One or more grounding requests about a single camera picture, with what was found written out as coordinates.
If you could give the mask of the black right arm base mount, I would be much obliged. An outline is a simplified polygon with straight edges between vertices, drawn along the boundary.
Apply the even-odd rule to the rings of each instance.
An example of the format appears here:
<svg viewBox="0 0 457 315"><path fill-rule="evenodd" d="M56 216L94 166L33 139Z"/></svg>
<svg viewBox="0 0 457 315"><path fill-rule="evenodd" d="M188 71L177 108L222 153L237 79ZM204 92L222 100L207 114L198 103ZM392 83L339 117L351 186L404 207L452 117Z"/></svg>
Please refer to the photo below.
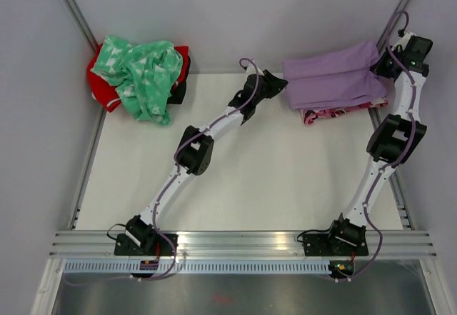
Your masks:
<svg viewBox="0 0 457 315"><path fill-rule="evenodd" d="M303 231L297 235L296 241L303 247L308 257L352 257L368 256L366 243L354 246L339 239L331 239L325 231Z"/></svg>

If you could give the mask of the purple trousers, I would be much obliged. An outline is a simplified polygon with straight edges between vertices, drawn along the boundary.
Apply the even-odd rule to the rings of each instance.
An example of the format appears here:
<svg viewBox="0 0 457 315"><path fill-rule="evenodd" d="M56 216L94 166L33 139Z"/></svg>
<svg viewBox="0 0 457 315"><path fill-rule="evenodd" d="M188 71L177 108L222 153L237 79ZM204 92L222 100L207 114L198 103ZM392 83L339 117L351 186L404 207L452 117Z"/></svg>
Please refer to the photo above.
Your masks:
<svg viewBox="0 0 457 315"><path fill-rule="evenodd" d="M378 60L376 42L367 40L340 51L283 61L289 108L325 110L384 97L385 86L370 71Z"/></svg>

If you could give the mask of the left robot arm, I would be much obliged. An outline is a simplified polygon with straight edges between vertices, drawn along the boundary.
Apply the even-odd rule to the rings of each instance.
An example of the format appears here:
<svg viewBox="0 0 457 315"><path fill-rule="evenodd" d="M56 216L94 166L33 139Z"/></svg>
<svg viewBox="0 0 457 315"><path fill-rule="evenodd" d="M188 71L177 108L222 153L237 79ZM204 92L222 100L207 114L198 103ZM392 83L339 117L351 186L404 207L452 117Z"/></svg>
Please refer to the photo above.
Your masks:
<svg viewBox="0 0 457 315"><path fill-rule="evenodd" d="M157 247L168 244L171 254L177 244L160 230L162 216L184 188L197 176L206 172L214 144L230 130L246 123L264 99L280 94L288 82L267 70L247 73L243 88L230 100L224 112L205 126L188 126L174 154L174 165L157 196L138 215L124 225L124 232L116 238L116 256L153 256Z"/></svg>

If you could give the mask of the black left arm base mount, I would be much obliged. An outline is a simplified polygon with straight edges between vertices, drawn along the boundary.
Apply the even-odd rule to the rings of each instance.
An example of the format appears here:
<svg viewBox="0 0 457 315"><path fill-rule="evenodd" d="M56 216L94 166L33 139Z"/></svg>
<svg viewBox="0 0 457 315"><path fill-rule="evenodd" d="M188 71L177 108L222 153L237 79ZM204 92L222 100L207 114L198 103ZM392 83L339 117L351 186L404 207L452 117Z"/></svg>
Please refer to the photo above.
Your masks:
<svg viewBox="0 0 457 315"><path fill-rule="evenodd" d="M123 227L124 232L116 237L106 232L107 237L116 242L115 256L173 256L173 248L178 246L178 235L160 236L151 225L127 224Z"/></svg>

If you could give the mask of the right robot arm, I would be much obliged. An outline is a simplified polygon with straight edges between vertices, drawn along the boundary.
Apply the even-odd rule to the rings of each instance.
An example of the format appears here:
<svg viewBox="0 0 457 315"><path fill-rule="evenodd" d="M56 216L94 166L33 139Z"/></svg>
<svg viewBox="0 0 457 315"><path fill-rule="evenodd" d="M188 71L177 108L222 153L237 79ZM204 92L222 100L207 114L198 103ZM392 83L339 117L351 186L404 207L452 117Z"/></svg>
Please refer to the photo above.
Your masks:
<svg viewBox="0 0 457 315"><path fill-rule="evenodd" d="M370 213L383 185L404 164L426 134L421 123L421 91L429 73L425 58L433 42L406 32L386 48L373 72L393 80L393 111L374 131L367 146L368 164L350 204L332 223L325 244L332 256L368 255L366 229L373 225Z"/></svg>

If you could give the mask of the pink camouflage trousers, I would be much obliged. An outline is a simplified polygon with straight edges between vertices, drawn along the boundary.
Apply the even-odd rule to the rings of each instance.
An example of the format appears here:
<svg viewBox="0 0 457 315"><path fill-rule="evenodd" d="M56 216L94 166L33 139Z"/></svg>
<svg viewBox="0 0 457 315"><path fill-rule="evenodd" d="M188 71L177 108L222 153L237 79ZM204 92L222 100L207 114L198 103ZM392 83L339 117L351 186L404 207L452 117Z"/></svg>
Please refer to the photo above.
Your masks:
<svg viewBox="0 0 457 315"><path fill-rule="evenodd" d="M381 97L370 102L355 106L339 107L332 109L322 109L322 110L301 110L302 122L305 126L312 125L318 119L332 119L342 116L344 114L362 110L362 109L377 109L383 108L388 105L388 100L386 97Z"/></svg>

